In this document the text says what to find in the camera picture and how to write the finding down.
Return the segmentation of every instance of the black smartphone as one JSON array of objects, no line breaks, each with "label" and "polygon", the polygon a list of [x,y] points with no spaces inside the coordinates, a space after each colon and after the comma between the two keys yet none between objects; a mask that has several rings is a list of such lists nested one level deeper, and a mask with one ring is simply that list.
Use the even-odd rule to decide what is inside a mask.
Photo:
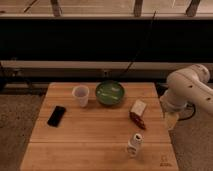
[{"label": "black smartphone", "polygon": [[57,127],[62,116],[64,115],[66,109],[62,106],[56,106],[52,115],[50,116],[49,120],[47,121],[47,124],[50,126]]}]

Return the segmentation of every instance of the black wall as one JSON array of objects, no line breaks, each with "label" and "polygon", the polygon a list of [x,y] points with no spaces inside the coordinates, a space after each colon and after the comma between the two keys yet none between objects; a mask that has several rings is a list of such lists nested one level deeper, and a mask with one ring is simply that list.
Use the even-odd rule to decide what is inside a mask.
[{"label": "black wall", "polygon": [[0,59],[130,61],[142,47],[137,61],[213,62],[213,21],[150,23],[1,19]]}]

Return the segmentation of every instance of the wooden table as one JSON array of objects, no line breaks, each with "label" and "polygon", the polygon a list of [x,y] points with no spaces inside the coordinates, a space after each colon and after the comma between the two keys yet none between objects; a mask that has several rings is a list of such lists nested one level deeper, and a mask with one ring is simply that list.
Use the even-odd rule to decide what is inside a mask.
[{"label": "wooden table", "polygon": [[[96,101],[98,83],[84,83],[91,91],[86,108],[80,108],[71,95],[78,84],[49,85],[21,171],[178,170],[153,83],[121,83],[125,98],[114,107],[104,107]],[[147,103],[146,131],[129,119],[136,99]],[[46,123],[56,105],[67,109],[58,128]],[[125,151],[127,141],[136,132],[143,136],[141,152],[137,158],[129,158]]]}]

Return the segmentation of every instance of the paper cup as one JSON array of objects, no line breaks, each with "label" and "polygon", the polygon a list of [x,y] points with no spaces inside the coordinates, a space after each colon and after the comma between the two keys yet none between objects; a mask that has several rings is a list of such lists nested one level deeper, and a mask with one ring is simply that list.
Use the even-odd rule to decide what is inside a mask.
[{"label": "paper cup", "polygon": [[72,95],[81,107],[86,107],[89,99],[89,88],[85,85],[79,85],[73,88]]}]

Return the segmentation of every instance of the green bowl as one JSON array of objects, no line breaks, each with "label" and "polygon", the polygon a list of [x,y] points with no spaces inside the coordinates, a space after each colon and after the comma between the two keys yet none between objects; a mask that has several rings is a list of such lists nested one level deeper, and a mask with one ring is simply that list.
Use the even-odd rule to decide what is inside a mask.
[{"label": "green bowl", "polygon": [[124,88],[116,81],[104,81],[95,90],[97,100],[107,106],[116,105],[124,97]]}]

